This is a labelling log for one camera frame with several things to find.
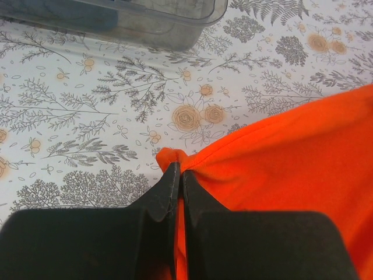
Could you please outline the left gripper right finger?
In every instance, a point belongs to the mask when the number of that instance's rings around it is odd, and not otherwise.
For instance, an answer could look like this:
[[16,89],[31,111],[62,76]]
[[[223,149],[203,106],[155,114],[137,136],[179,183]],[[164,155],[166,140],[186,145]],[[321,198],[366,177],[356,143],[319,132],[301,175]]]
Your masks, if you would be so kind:
[[357,279],[335,224],[312,211],[231,211],[182,175],[189,279]]

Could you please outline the orange t shirt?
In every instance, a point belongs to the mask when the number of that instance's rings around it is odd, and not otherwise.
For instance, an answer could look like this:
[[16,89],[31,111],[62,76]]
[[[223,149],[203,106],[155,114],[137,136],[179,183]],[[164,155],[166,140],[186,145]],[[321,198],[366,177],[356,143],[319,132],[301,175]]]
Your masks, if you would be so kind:
[[235,131],[194,155],[156,156],[194,172],[230,210],[317,211],[372,278],[372,86],[313,101]]

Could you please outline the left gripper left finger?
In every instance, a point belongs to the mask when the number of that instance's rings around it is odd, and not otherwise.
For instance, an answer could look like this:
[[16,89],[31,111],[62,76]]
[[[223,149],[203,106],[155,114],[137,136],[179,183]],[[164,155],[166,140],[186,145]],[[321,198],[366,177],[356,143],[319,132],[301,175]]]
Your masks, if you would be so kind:
[[1,229],[2,279],[175,279],[180,166],[125,208],[28,209]]

